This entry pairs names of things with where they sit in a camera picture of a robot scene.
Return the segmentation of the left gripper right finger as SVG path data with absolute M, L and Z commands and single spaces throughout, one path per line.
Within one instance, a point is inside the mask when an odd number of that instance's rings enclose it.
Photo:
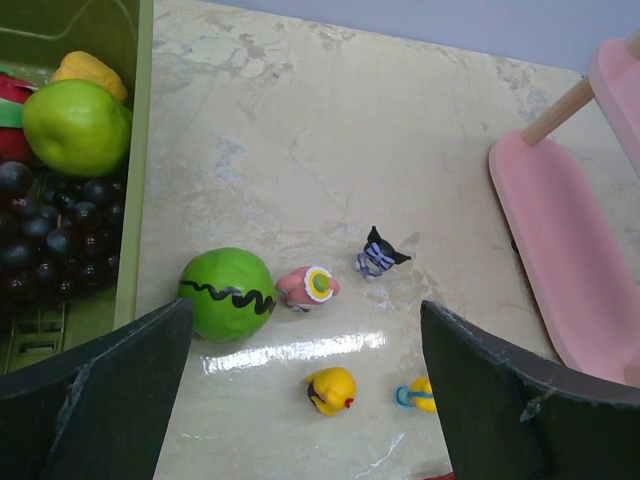
M 639 391 L 423 301 L 422 349 L 458 479 L 636 479 Z

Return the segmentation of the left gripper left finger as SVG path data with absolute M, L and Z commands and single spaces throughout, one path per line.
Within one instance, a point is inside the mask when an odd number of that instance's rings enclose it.
M 2 376 L 2 478 L 152 478 L 192 330 L 176 300 Z

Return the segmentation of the pink figurine with yellow hat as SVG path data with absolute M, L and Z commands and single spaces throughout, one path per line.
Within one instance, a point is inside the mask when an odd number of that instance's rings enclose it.
M 286 307 L 302 313 L 323 306 L 340 292 L 338 281 L 322 266 L 299 267 L 275 286 Z

